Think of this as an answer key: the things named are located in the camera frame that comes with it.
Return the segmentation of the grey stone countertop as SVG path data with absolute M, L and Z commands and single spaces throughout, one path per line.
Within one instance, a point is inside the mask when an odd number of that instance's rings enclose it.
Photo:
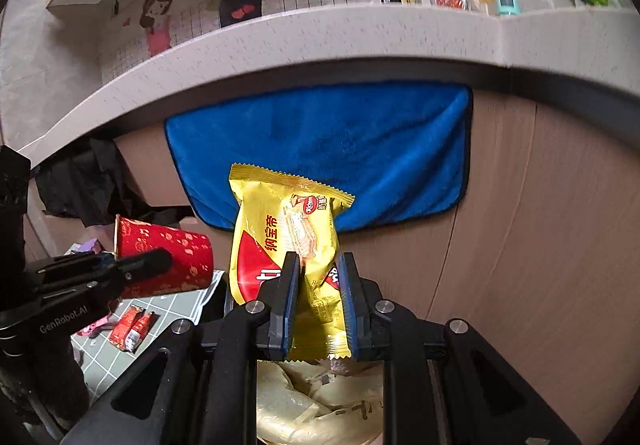
M 639 143 L 639 17 L 631 10 L 495 17 L 352 4 L 273 14 L 184 42 L 105 84 L 22 153 L 39 165 L 88 133 L 120 134 L 231 98 L 398 79 L 529 98 Z

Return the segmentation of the trash bin with yellow bag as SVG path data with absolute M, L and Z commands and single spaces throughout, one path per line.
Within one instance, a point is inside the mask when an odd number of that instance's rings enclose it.
M 267 444 L 371 444 L 383 432 L 384 366 L 258 361 L 257 437 Z

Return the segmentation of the pink small wrapper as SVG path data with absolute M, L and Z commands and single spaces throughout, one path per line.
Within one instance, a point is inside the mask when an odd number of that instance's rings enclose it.
M 95 321 L 85 328 L 80 329 L 76 332 L 76 335 L 77 337 L 96 338 L 101 331 L 110 329 L 112 325 L 111 316 L 106 315 L 100 318 L 99 321 Z

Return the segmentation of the blue towel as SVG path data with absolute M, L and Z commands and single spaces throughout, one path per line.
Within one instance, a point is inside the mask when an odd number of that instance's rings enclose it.
M 473 93 L 457 83 L 333 84 L 244 96 L 164 123 L 196 215 L 230 231 L 243 164 L 303 176 L 355 198 L 341 233 L 437 216 L 466 193 Z

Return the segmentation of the teal small container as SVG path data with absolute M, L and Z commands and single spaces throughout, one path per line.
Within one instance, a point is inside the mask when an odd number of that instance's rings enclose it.
M 522 12 L 518 0 L 497 0 L 496 7 L 499 16 L 518 16 Z

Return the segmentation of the red paper cup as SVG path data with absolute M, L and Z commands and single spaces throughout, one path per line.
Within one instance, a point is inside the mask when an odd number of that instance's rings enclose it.
M 118 261 L 134 267 L 123 299 L 204 289 L 213 278 L 212 244 L 193 231 L 117 217 L 114 251 Z

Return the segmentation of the yellow snack bag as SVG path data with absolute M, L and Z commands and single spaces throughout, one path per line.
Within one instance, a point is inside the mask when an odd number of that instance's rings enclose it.
M 256 300 L 262 284 L 281 275 L 285 254 L 294 252 L 303 277 L 292 358 L 348 358 L 352 352 L 338 290 L 335 218 L 355 197 L 303 176 L 252 165 L 232 165 L 229 184 L 239 204 L 230 257 L 234 301 Z

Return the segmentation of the red sauce packet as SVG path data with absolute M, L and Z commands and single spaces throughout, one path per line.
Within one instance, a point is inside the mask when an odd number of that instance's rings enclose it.
M 107 342 L 122 352 L 134 353 L 151 330 L 156 314 L 130 305 L 107 337 Z

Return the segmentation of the black cloth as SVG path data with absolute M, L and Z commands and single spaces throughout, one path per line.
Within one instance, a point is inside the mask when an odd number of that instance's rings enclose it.
M 188 206 L 152 207 L 128 184 L 129 170 L 112 141 L 84 139 L 32 170 L 43 212 L 81 220 L 85 227 L 110 225 L 118 216 L 176 226 L 193 210 Z

